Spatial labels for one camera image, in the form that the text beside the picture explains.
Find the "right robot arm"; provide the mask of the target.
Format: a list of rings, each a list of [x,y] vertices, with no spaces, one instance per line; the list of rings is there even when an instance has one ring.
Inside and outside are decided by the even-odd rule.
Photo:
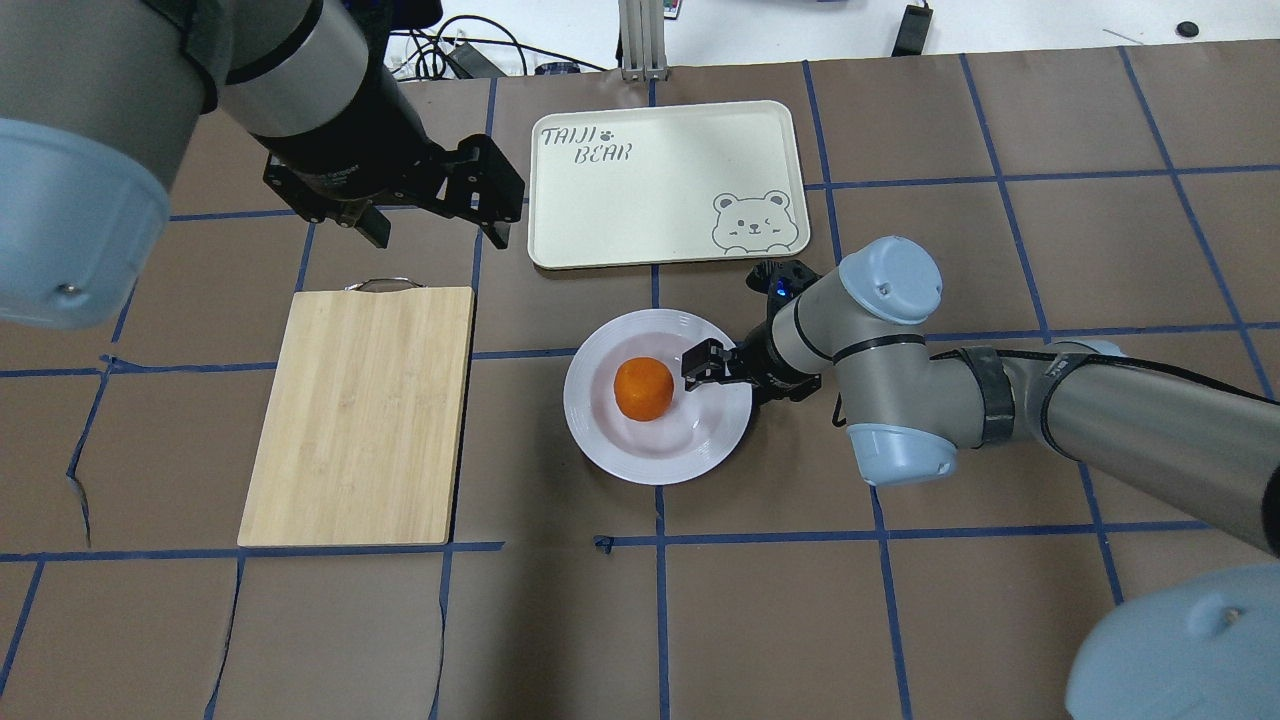
[[[933,258],[899,236],[827,275],[758,263],[765,320],[739,346],[704,340],[685,389],[746,383],[800,401],[832,372],[858,471],[876,487],[950,475],[963,448],[1034,441],[1268,553],[1129,600],[1085,638],[1068,679],[1074,719],[1275,719],[1279,410],[1270,398],[1121,354],[1105,342],[931,355]]]

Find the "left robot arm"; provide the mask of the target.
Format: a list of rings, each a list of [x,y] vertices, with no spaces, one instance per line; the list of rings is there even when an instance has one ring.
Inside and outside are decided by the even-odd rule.
[[[504,249],[524,178],[488,135],[433,141],[384,55],[342,1],[5,1],[3,319],[114,318],[216,109],[268,150],[266,186],[308,223],[383,249],[381,209],[419,208]]]

